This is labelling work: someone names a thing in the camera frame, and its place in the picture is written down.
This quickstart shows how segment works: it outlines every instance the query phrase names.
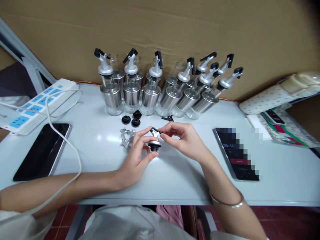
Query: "white sleeve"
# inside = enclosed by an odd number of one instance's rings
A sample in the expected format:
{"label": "white sleeve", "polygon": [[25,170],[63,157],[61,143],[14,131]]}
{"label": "white sleeve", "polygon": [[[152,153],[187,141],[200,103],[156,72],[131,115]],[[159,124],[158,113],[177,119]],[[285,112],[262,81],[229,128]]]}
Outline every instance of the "white sleeve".
{"label": "white sleeve", "polygon": [[[0,210],[0,222],[18,214],[20,213]],[[48,233],[55,216],[56,211],[37,219],[30,215],[0,225],[0,239],[42,240]]]}

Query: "bracelet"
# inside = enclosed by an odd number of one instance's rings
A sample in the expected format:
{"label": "bracelet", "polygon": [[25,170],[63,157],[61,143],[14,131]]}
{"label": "bracelet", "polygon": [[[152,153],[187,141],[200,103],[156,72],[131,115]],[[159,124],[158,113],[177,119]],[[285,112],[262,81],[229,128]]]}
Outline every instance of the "bracelet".
{"label": "bracelet", "polygon": [[225,206],[227,206],[227,207],[239,208],[239,207],[241,207],[241,206],[243,205],[244,197],[243,197],[242,193],[239,191],[239,189],[238,189],[238,188],[236,188],[236,189],[237,189],[238,192],[240,193],[240,197],[241,197],[240,202],[238,202],[238,203],[236,203],[236,204],[227,204],[227,203],[220,202],[220,201],[218,201],[217,199],[215,199],[214,196],[212,196],[211,193],[210,193],[210,197],[211,197],[212,200],[215,201],[216,203],[220,203],[220,204],[225,205]]}

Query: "smartphone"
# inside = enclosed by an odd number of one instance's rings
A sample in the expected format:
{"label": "smartphone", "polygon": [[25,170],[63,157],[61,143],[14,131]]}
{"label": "smartphone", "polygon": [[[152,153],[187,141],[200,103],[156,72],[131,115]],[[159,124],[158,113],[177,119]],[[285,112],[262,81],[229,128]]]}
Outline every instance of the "smartphone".
{"label": "smartphone", "polygon": [[237,181],[260,181],[252,169],[251,160],[244,154],[233,128],[215,128],[213,133],[218,140],[222,154],[227,162],[231,176]]}
{"label": "smartphone", "polygon": [[[53,126],[66,138],[72,128],[69,123],[54,123]],[[65,143],[49,124],[44,125],[13,181],[29,181],[53,175]]]}

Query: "black handle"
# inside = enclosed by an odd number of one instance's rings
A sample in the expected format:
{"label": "black handle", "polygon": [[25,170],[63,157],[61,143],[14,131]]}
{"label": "black handle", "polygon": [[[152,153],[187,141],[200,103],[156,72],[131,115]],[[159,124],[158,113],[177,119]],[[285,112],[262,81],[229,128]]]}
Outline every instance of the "black handle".
{"label": "black handle", "polygon": [[191,73],[192,73],[192,75],[194,75],[195,74],[195,69],[196,69],[195,66],[194,66],[194,58],[193,57],[188,58],[187,62],[190,62],[190,64],[192,65]]}
{"label": "black handle", "polygon": [[154,131],[156,131],[156,132],[158,132],[158,133],[161,134],[161,132],[160,132],[158,129],[154,128],[154,127],[152,127],[152,128],[150,129],[150,132],[152,132],[152,130],[154,130]]}
{"label": "black handle", "polygon": [[94,50],[94,53],[93,53],[97,58],[99,58],[101,55],[104,56],[104,52],[99,49],[99,48],[96,48]]}
{"label": "black handle", "polygon": [[210,69],[218,69],[218,68],[219,68],[219,63],[218,62],[212,63],[210,65]]}
{"label": "black handle", "polygon": [[137,50],[135,50],[134,48],[131,49],[131,51],[128,53],[128,55],[126,56],[126,58],[122,62],[126,63],[129,60],[129,56],[132,57],[133,54],[138,55]]}
{"label": "black handle", "polygon": [[217,56],[217,53],[216,53],[216,52],[210,53],[208,56],[200,59],[200,62],[203,62],[203,61],[207,60],[208,57],[212,57],[212,56],[213,56],[213,57],[216,57],[216,56]]}
{"label": "black handle", "polygon": [[236,68],[233,73],[242,73],[243,72],[243,67],[238,67]]}
{"label": "black handle", "polygon": [[232,63],[233,63],[233,57],[234,57],[234,54],[231,53],[227,56],[227,58],[229,58],[230,62],[228,63],[228,68],[231,68],[232,66]]}
{"label": "black handle", "polygon": [[161,51],[156,51],[156,52],[154,53],[154,55],[158,56],[158,58],[159,58],[159,67],[160,67],[160,69],[163,69]]}

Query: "cardboard backdrop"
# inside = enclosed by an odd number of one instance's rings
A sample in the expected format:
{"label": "cardboard backdrop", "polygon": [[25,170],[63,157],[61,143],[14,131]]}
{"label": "cardboard backdrop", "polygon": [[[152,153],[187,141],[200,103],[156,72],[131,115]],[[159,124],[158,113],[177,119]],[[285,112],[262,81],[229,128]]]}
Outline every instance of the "cardboard backdrop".
{"label": "cardboard backdrop", "polygon": [[188,57],[198,64],[216,51],[222,63],[234,53],[244,74],[222,97],[238,100],[290,73],[320,70],[313,15],[303,0],[0,1],[0,16],[58,79],[100,83],[96,47],[121,60],[136,48],[144,73],[161,50],[164,76]]}

